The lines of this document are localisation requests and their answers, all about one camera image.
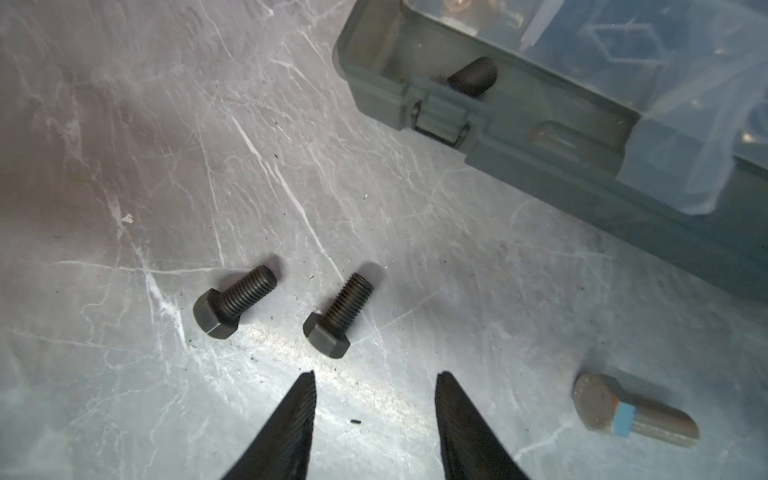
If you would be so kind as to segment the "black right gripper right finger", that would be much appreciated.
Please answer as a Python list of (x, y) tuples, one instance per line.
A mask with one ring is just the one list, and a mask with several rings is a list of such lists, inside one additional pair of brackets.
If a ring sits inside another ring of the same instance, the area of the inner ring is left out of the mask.
[(446, 479), (529, 479), (448, 371), (437, 375), (435, 409)]

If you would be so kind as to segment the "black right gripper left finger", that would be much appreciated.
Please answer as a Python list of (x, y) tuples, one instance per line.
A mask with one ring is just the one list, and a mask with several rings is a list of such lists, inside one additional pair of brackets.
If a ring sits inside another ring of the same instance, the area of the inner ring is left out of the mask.
[(223, 479), (306, 479), (316, 402), (315, 374), (303, 372)]

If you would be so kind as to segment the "large black hex bolt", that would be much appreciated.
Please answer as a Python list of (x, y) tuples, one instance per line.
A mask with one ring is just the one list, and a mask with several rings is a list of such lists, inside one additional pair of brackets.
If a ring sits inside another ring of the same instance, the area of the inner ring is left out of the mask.
[(478, 98), (494, 86), (498, 69), (489, 57), (479, 57), (447, 78), (447, 84), (455, 91), (471, 98)]

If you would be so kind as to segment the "small silver hex bolt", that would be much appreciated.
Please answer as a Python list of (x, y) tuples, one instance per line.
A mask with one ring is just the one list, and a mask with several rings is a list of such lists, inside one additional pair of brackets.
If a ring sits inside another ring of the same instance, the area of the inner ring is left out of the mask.
[(683, 448), (700, 439), (699, 427), (687, 413), (631, 395), (607, 375), (580, 374), (572, 400), (582, 424), (593, 432), (621, 438), (636, 434)]

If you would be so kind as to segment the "black threaded bolt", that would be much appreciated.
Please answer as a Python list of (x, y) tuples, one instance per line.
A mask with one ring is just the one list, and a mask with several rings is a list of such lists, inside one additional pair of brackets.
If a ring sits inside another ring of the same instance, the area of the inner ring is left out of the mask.
[(209, 289), (203, 293), (193, 306), (194, 318), (208, 336), (225, 340), (237, 331), (241, 315), (276, 286), (275, 274), (260, 265), (223, 292)]

